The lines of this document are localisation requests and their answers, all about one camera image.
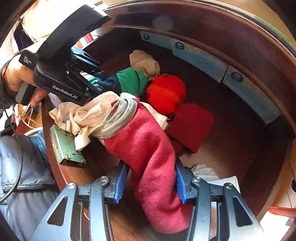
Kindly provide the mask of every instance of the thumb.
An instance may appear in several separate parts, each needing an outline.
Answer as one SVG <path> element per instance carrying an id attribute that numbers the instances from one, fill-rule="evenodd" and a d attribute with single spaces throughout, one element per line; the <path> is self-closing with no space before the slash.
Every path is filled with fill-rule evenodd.
<path id="1" fill-rule="evenodd" d="M 48 93 L 49 92 L 47 90 L 43 90 L 43 89 L 38 90 L 31 99 L 31 107 L 32 108 L 36 107 L 42 99 L 48 96 Z"/>

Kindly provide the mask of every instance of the screw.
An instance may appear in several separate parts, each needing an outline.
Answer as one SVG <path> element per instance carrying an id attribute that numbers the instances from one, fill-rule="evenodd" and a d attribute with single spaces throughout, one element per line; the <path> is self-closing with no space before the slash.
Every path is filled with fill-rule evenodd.
<path id="1" fill-rule="evenodd" d="M 195 182 L 195 183 L 199 183 L 202 179 L 200 177 L 193 177 L 192 180 Z"/>
<path id="2" fill-rule="evenodd" d="M 69 184 L 68 184 L 68 188 L 69 188 L 69 189 L 73 189 L 75 186 L 76 186 L 75 183 L 69 183 Z"/>
<path id="3" fill-rule="evenodd" d="M 232 189 L 233 186 L 232 186 L 231 183 L 226 183 L 226 184 L 225 184 L 225 187 L 226 187 L 227 189 Z"/>
<path id="4" fill-rule="evenodd" d="M 108 180 L 109 180 L 109 177 L 107 177 L 107 176 L 100 177 L 100 181 L 103 183 L 107 182 Z"/>

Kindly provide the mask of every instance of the light blue package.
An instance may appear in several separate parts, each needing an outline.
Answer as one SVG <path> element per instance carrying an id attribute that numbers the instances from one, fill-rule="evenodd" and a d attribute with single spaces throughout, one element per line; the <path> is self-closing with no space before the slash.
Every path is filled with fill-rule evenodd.
<path id="1" fill-rule="evenodd" d="M 210 53 L 185 42 L 172 39 L 173 54 L 192 64 L 221 83 L 228 65 Z"/>
<path id="2" fill-rule="evenodd" d="M 241 97 L 266 125 L 280 115 L 280 111 L 262 90 L 234 67 L 228 67 L 223 84 Z"/>
<path id="3" fill-rule="evenodd" d="M 171 43 L 172 39 L 170 37 L 154 34 L 150 32 L 145 32 L 145 31 L 140 31 L 140 34 L 141 34 L 141 38 L 144 41 L 172 50 L 172 43 Z"/>

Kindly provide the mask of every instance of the metal plate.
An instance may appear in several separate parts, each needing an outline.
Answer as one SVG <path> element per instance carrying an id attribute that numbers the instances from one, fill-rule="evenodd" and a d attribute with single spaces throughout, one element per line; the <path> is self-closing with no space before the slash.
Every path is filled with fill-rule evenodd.
<path id="1" fill-rule="evenodd" d="M 62 161 L 75 161 L 85 164 L 80 151 L 75 150 L 74 136 L 56 125 L 50 128 L 53 150 L 58 163 Z"/>

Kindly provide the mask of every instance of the ball of yarn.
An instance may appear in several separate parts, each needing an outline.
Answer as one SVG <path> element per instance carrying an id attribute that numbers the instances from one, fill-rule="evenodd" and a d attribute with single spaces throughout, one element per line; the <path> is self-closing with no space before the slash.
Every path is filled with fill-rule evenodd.
<path id="1" fill-rule="evenodd" d="M 184 82 L 177 76 L 163 74 L 156 77 L 147 88 L 147 100 L 156 111 L 167 117 L 174 116 L 186 98 Z"/>

